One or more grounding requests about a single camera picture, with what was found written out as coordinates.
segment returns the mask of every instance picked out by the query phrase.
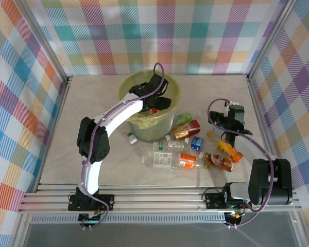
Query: metal frame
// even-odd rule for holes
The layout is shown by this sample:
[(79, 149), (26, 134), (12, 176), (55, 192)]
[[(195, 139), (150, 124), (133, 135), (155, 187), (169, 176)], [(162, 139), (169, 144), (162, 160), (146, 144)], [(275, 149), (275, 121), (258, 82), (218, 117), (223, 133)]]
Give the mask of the metal frame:
[(277, 155), (274, 149), (272, 140), (270, 138), (269, 129), (267, 127), (266, 121), (261, 112), (260, 102), (258, 98), (256, 97), (256, 91), (253, 87), (253, 84), (250, 82), (249, 79), (247, 79), (247, 85), (248, 85), (249, 93), (251, 95), (253, 107), (255, 110), (256, 119), (257, 119), (257, 122), (259, 123), (259, 129), (260, 129), (260, 134), (261, 134), (263, 145), (267, 151), (269, 151), (273, 155)]
[(41, 160), (40, 168), (39, 168), (39, 171), (38, 171), (37, 177), (36, 177), (36, 181), (35, 181), (35, 184), (34, 184), (34, 186), (32, 188), (33, 192), (36, 192), (37, 188), (39, 186), (41, 175), (42, 175), (45, 163), (46, 163), (48, 151), (49, 151), (50, 146), (52, 145), (53, 136), (54, 136), (55, 131), (57, 129), (57, 125), (58, 125), (59, 119), (60, 119), (62, 111), (63, 111), (64, 104), (65, 104), (65, 101), (66, 101), (67, 93), (68, 93), (68, 91), (70, 89), (70, 86), (71, 86), (71, 79), (72, 78), (70, 77), (69, 81), (67, 82), (67, 84), (64, 85), (64, 88), (63, 88), (63, 91), (62, 91), (61, 100), (60, 100), (60, 103), (58, 105), (57, 114), (56, 114), (56, 117), (55, 117), (55, 120), (54, 120), (53, 128), (52, 128), (51, 132), (49, 133), (48, 145), (45, 147), (44, 156), (43, 156), (43, 158)]
[[(78, 185), (40, 185), (37, 193), (27, 193), (20, 207), (21, 214), (71, 214), (67, 210), (68, 195)], [(161, 186), (100, 186), (99, 193), (114, 194), (112, 213), (204, 213), (231, 212), (235, 209), (206, 209), (201, 195), (208, 187)], [(301, 209), (297, 195), (293, 193), (290, 205), (269, 205), (265, 211), (289, 211)]]
[[(23, 246), (29, 224), (80, 223), (79, 213), (68, 211), (68, 195), (77, 185), (40, 184), (37, 193), (27, 193), (22, 201), (17, 233), (10, 246)], [(100, 185), (100, 193), (114, 194), (115, 204), (103, 223), (221, 223), (224, 213), (235, 209), (207, 210), (201, 195), (207, 187), (109, 186)], [(290, 205), (268, 205), (264, 211), (289, 211), (300, 246), (309, 246), (304, 236), (298, 211), (300, 202), (293, 191)]]
[[(256, 98), (252, 80), (256, 72), (260, 69), (266, 55), (268, 54), (272, 44), (276, 40), (280, 30), (282, 29), (289, 13), (293, 9), (297, 0), (287, 0), (283, 7), (280, 16), (276, 20), (271, 33), (269, 34), (264, 46), (261, 49), (254, 65), (252, 66), (248, 75), (248, 86), (253, 101), (257, 121), (260, 125), (260, 132), (264, 142), (265, 148), (271, 153), (275, 154), (272, 141), (270, 139), (269, 131), (261, 114), (260, 104)], [(68, 194), (75, 191), (77, 185), (42, 185), (39, 184), (40, 177), (43, 171), (44, 163), (48, 153), (48, 149), (52, 143), (53, 135), (56, 130), (62, 109), (66, 100), (68, 90), (70, 88), (69, 77), (66, 75), (62, 65), (60, 64), (56, 54), (52, 50), (46, 36), (41, 27), (37, 23), (32, 11), (25, 2), (25, 0), (15, 0), (16, 5), (20, 9), (22, 15), (25, 17), (30, 28), (34, 32), (40, 45), (45, 50), (50, 62), (53, 64), (59, 76), (63, 79), (65, 87), (62, 98), (59, 104), (59, 110), (53, 125), (53, 130), (49, 137), (49, 144), (45, 150), (45, 156), (42, 161), (35, 186), (34, 193), (27, 193), (20, 208), (17, 220), (15, 222), (10, 246), (23, 246), (28, 227), (30, 223), (35, 223), (37, 219), (44, 219), (43, 216), (61, 216), (59, 219), (63, 220), (38, 220), (38, 223), (62, 223), (66, 222), (66, 217), (69, 216), (75, 223), (75, 212), (67, 211)], [(127, 216), (139, 214), (183, 214), (183, 215), (219, 215), (227, 210), (207, 210), (205, 203), (201, 200), (201, 195), (207, 187), (161, 187), (161, 186), (100, 186), (101, 193), (115, 194), (115, 206), (113, 212), (109, 215)], [(304, 221), (301, 206), (297, 195), (293, 193), (294, 200), (291, 205), (284, 206), (267, 206), (264, 211), (289, 211), (291, 221), (300, 246), (309, 246), (309, 231)]]
[(55, 52), (53, 51), (48, 39), (46, 38), (42, 28), (39, 26), (38, 22), (36, 21), (35, 16), (33, 15), (32, 11), (30, 10), (28, 4), (25, 0), (14, 0), (15, 4), (19, 8), (22, 16), (26, 20), (27, 24), (30, 26), (30, 29), (32, 30), (33, 34), (37, 38), (40, 46), (47, 54), (50, 62), (56, 69), (56, 72), (59, 74), (61, 79), (67, 83), (68, 82), (68, 76), (65, 73), (60, 61), (58, 60)]

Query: yellow plastic bag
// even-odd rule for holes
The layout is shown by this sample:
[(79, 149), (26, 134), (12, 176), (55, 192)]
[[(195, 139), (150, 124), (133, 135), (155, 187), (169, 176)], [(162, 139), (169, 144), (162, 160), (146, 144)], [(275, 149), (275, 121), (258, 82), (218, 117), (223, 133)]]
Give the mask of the yellow plastic bag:
[[(130, 75), (118, 89), (118, 99), (122, 100), (123, 97), (128, 93), (131, 87), (148, 82), (153, 75), (151, 69), (142, 70)], [(146, 112), (139, 112), (132, 115), (127, 121), (131, 122), (134, 125), (137, 125), (139, 129), (147, 129), (152, 126), (155, 126), (157, 123), (169, 118), (171, 114), (174, 114), (174, 110), (180, 99), (180, 87), (178, 86), (175, 79), (171, 75), (165, 73), (165, 79), (168, 81), (168, 88), (163, 95), (163, 97), (171, 99), (171, 104), (168, 109), (158, 111), (157, 113), (150, 115), (150, 110)]]

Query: glass panel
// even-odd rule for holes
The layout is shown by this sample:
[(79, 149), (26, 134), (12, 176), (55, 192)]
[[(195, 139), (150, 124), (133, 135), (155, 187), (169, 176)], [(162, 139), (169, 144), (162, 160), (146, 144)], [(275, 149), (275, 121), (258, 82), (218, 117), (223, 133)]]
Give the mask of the glass panel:
[(263, 212), (238, 229), (222, 224), (31, 224), (25, 247), (42, 246), (299, 246), (288, 212)]

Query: trash can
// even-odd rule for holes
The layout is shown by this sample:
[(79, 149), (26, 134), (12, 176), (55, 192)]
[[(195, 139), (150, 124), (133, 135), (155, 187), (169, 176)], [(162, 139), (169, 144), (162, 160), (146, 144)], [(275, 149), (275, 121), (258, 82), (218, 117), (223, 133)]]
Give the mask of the trash can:
[[(122, 100), (131, 87), (148, 82), (153, 75), (153, 70), (142, 70), (130, 75), (118, 90), (118, 99)], [(171, 99), (168, 109), (158, 111), (150, 115), (150, 110), (139, 112), (127, 119), (130, 122), (134, 135), (145, 142), (155, 142), (164, 138), (169, 133), (173, 123), (175, 108), (180, 99), (180, 87), (171, 75), (165, 73), (165, 79), (168, 81), (168, 87), (163, 97)]]

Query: checkered fabric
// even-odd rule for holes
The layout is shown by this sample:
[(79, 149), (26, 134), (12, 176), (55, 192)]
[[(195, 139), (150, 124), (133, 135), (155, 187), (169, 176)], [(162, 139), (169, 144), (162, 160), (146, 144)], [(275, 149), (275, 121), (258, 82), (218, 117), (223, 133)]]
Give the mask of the checkered fabric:
[(276, 153), (291, 163), (309, 224), (309, 0), (296, 3), (254, 87)]
[(277, 17), (279, 15), (279, 13), (281, 12), (285, 2), (286, 2), (285, 0), (280, 0), (279, 1), (279, 3), (277, 5), (273, 15), (271, 16), (270, 22), (269, 22), (266, 30), (264, 31), (264, 33), (263, 33), (263, 35), (262, 35), (262, 37), (260, 39), (260, 42), (258, 43), (258, 45), (256, 47), (256, 50), (255, 50), (255, 52), (254, 52), (254, 54), (252, 56), (252, 59), (251, 59), (250, 63), (248, 64), (248, 67), (246, 69), (246, 74), (249, 74), (250, 70), (252, 69), (252, 66), (253, 66), (254, 62), (258, 58), (259, 53), (262, 50), (263, 45), (264, 45), (266, 39), (268, 38), (268, 36), (269, 36), (269, 34), (270, 34), (270, 32), (271, 32), (271, 30), (273, 28), (273, 25), (274, 25), (275, 21), (277, 20)]
[(13, 0), (0, 1), (0, 246), (34, 182), (62, 80)]
[(198, 75), (244, 73), (284, 0), (28, 2), (67, 74)]

